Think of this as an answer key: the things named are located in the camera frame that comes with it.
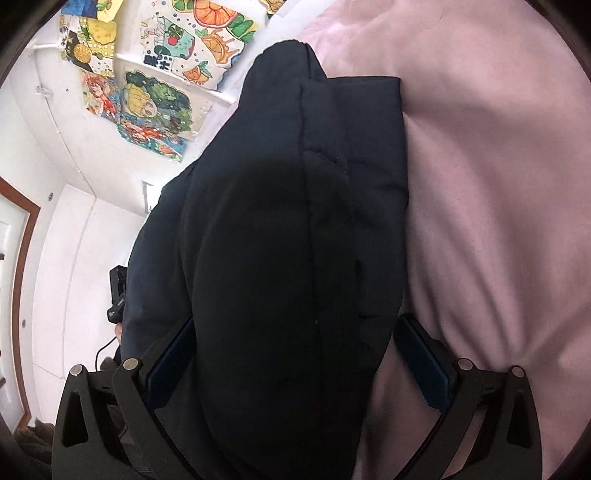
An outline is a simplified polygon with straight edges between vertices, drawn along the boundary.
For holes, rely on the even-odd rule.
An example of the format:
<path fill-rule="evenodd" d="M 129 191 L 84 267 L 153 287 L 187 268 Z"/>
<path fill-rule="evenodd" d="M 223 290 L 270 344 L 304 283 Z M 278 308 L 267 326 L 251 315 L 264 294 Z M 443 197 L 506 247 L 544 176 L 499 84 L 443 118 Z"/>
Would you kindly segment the left hand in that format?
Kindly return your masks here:
<path fill-rule="evenodd" d="M 114 328 L 114 334 L 115 334 L 115 337 L 116 337 L 118 343 L 121 343 L 122 333 L 123 333 L 123 325 L 121 322 L 119 322 L 115 325 L 115 328 Z"/>

